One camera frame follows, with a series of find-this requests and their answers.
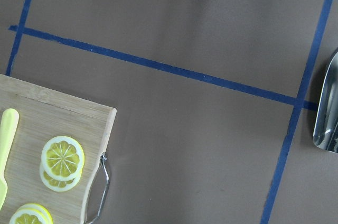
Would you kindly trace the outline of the wooden cutting board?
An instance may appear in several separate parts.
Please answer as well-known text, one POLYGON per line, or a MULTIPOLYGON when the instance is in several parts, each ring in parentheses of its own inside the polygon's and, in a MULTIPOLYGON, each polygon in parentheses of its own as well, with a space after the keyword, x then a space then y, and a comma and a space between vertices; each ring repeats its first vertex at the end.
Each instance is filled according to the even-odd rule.
POLYGON ((96 222, 108 193, 108 174, 100 169, 116 109, 8 76, 1 76, 1 110, 14 108, 20 118, 8 156, 6 200, 1 223, 8 223, 26 203, 47 208, 54 223, 96 222), (40 179, 43 146, 56 136, 76 139, 85 163, 79 183, 67 192, 54 192, 40 179))

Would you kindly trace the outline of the metal scoop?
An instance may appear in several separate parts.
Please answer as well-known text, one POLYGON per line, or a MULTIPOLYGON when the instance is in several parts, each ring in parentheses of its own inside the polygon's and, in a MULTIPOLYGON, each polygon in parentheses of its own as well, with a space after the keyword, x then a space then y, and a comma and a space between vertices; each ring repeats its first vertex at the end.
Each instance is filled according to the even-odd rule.
POLYGON ((325 71, 313 143, 322 150, 337 153, 337 50, 332 54, 325 71))

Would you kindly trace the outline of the yellow plastic knife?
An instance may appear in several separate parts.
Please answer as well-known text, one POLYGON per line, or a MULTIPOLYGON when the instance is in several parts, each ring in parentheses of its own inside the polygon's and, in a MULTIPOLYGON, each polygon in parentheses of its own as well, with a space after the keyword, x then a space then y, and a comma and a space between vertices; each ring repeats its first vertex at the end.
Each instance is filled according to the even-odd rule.
POLYGON ((1 208, 5 202, 8 185, 5 168, 18 126, 19 113, 14 108, 4 110, 1 117, 1 208))

